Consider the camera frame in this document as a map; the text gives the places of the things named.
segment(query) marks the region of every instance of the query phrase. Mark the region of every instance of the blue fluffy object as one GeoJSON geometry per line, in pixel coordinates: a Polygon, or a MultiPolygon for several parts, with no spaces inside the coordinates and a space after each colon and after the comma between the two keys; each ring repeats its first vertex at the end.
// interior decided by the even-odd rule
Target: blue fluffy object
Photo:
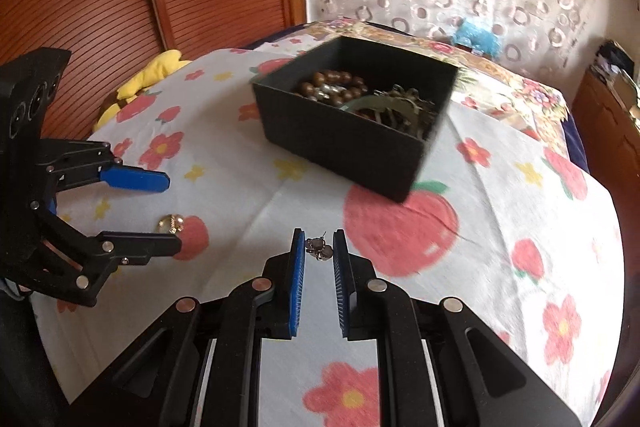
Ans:
{"type": "Polygon", "coordinates": [[[466,46],[474,51],[481,52],[483,55],[489,55],[491,58],[495,58],[500,54],[498,37],[468,21],[464,21],[456,34],[453,35],[453,43],[466,46]]]}

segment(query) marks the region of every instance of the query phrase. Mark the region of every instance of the brown bead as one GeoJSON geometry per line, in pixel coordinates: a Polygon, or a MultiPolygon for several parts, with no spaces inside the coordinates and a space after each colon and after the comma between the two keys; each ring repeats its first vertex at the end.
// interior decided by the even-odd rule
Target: brown bead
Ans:
{"type": "Polygon", "coordinates": [[[329,104],[333,105],[334,107],[340,107],[342,105],[342,99],[340,95],[336,92],[332,93],[329,96],[329,104]]]}
{"type": "Polygon", "coordinates": [[[302,84],[300,84],[300,93],[302,93],[305,96],[311,96],[314,93],[314,86],[312,84],[309,84],[308,82],[303,82],[302,84]]]}
{"type": "Polygon", "coordinates": [[[312,80],[312,83],[314,84],[314,86],[316,87],[320,87],[322,86],[322,84],[324,84],[326,81],[324,74],[322,73],[314,73],[314,79],[312,80]]]}

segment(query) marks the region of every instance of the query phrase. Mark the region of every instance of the bedsheet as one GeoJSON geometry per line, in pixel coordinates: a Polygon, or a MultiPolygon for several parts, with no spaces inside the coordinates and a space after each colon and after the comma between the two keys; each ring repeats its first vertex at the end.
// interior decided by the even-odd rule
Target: bedsheet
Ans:
{"type": "MultiPolygon", "coordinates": [[[[623,306],[608,192],[543,143],[451,103],[415,190],[392,203],[268,143],[250,86],[291,60],[219,50],[127,105],[93,139],[161,169],[162,194],[95,184],[58,213],[86,234],[151,232],[182,214],[182,251],[119,267],[92,309],[33,295],[69,399],[180,296],[221,298],[307,237],[345,229],[350,250],[418,299],[463,299],[588,425],[614,362],[623,306]]],[[[378,424],[373,343],[341,338],[332,263],[308,258],[299,336],[265,342],[262,427],[378,424]]]]}

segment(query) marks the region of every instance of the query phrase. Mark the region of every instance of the white fabric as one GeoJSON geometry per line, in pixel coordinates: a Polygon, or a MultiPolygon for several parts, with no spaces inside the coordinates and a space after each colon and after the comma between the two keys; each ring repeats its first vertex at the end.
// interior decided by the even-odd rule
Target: white fabric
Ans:
{"type": "MultiPolygon", "coordinates": [[[[146,267],[121,267],[92,309],[71,311],[55,299],[33,296],[42,341],[66,396],[74,399],[175,299],[221,298],[260,274],[268,257],[289,250],[295,227],[305,230],[306,237],[345,228],[351,251],[358,253],[354,243],[366,241],[364,232],[370,230],[362,216],[368,216],[369,224],[375,219],[394,224],[387,229],[382,224],[377,232],[382,243],[398,245],[392,252],[397,262],[386,259],[386,252],[376,254],[380,277],[418,299],[463,299],[495,331],[510,334],[511,348],[588,425],[598,408],[601,379],[614,362],[622,321],[622,245],[607,191],[584,174],[586,197],[570,199],[561,177],[545,165],[540,143],[451,103],[419,177],[447,190],[428,196],[422,206],[415,203],[420,208],[413,213],[407,204],[390,206],[375,197],[367,203],[366,191],[268,143],[260,121],[245,118],[254,101],[250,79],[277,58],[282,56],[212,52],[154,86],[155,99],[139,114],[113,120],[94,135],[114,147],[130,139],[124,161],[137,165],[155,137],[184,133],[180,150],[159,166],[171,177],[171,187],[163,194],[104,184],[83,187],[59,195],[59,215],[88,235],[100,230],[151,232],[165,214],[198,216],[206,226],[208,247],[190,261],[153,259],[146,267]],[[173,119],[176,111],[166,111],[172,107],[180,107],[173,119]],[[467,139],[490,154],[488,166],[465,161],[460,144],[467,139]],[[526,183],[515,166],[528,163],[540,175],[534,176],[540,186],[526,183]],[[194,166],[201,167],[201,176],[194,166]],[[444,212],[438,198],[445,199],[453,214],[444,212]],[[452,247],[431,266],[407,277],[390,277],[380,269],[401,271],[409,261],[424,264],[422,252],[411,253],[408,245],[424,241],[423,250],[433,252],[434,243],[447,237],[452,247]],[[527,238],[538,248],[544,267],[538,283],[519,277],[511,260],[516,242],[527,238]],[[581,328],[573,338],[570,362],[548,365],[544,310],[549,303],[560,307],[567,295],[575,300],[581,328]]],[[[189,234],[190,248],[193,237],[203,237],[193,229],[189,234]]],[[[321,426],[331,413],[312,412],[303,397],[322,386],[323,369],[337,361],[357,371],[376,365],[372,343],[341,339],[332,263],[306,261],[299,337],[264,344],[262,427],[321,426]]],[[[562,331],[572,334],[567,324],[562,331]]]]}

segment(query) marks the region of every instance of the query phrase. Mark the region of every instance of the yellow pillow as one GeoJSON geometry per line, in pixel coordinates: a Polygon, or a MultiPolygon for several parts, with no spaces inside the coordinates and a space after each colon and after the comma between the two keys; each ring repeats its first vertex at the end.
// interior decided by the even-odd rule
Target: yellow pillow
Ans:
{"type": "Polygon", "coordinates": [[[159,54],[143,70],[136,73],[132,79],[118,89],[118,100],[135,96],[140,89],[157,84],[164,77],[191,62],[190,60],[180,60],[180,56],[182,54],[178,50],[168,50],[159,54]]]}

